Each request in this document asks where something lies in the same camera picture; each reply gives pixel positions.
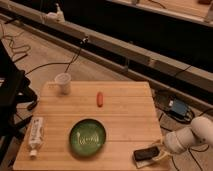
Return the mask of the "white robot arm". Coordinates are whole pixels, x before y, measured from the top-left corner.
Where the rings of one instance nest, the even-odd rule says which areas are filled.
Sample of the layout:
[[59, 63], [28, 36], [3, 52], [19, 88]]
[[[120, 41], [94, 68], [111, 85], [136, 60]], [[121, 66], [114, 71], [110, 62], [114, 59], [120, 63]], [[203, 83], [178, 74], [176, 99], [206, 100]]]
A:
[[159, 154], [151, 158], [151, 162], [159, 162], [173, 154], [182, 154], [191, 147], [207, 144], [213, 147], [213, 121], [199, 116], [179, 130], [167, 133], [161, 140], [152, 144]]

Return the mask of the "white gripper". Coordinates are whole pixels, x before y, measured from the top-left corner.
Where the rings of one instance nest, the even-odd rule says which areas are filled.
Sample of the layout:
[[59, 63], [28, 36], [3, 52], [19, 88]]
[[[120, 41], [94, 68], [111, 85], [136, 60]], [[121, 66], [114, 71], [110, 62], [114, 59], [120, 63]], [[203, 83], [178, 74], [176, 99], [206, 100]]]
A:
[[[163, 140], [159, 139], [151, 144], [152, 146], [163, 147], [172, 154], [181, 154], [195, 144], [195, 136], [190, 128], [183, 128], [167, 133]], [[171, 157], [170, 153], [163, 152], [148, 160], [149, 163], [156, 163]]]

